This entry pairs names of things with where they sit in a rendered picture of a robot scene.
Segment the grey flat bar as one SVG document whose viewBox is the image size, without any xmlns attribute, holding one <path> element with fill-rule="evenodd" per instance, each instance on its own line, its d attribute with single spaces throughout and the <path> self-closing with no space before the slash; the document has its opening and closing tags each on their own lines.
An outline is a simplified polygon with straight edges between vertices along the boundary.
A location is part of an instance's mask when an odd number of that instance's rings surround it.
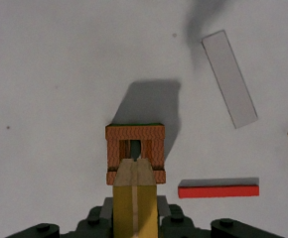
<svg viewBox="0 0 288 238">
<path fill-rule="evenodd" d="M 234 128 L 258 121 L 224 31 L 201 42 Z"/>
</svg>

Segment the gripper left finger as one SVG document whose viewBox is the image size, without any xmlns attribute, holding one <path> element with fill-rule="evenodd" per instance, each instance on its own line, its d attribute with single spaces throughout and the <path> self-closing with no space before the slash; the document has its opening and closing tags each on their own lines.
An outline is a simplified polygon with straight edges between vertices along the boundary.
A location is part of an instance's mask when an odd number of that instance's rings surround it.
<svg viewBox="0 0 288 238">
<path fill-rule="evenodd" d="M 103 206 L 93 207 L 87 217 L 69 233 L 60 234 L 57 224 L 40 223 L 5 238 L 114 238 L 113 196 L 106 197 Z"/>
</svg>

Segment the red flat bar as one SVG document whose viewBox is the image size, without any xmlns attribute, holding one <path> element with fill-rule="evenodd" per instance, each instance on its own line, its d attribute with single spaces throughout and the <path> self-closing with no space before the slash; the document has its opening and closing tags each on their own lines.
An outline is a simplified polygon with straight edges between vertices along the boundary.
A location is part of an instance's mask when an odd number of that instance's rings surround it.
<svg viewBox="0 0 288 238">
<path fill-rule="evenodd" d="M 179 198 L 259 196 L 256 184 L 178 186 Z"/>
</svg>

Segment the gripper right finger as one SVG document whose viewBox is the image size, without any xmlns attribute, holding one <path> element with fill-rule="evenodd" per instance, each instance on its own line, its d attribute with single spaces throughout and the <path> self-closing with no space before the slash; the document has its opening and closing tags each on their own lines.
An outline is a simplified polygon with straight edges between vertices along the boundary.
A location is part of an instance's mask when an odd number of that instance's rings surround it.
<svg viewBox="0 0 288 238">
<path fill-rule="evenodd" d="M 181 206 L 168 204 L 166 195 L 157 195 L 157 223 L 158 238 L 284 238 L 231 218 L 213 220 L 211 230 L 201 230 L 192 218 L 184 216 Z"/>
</svg>

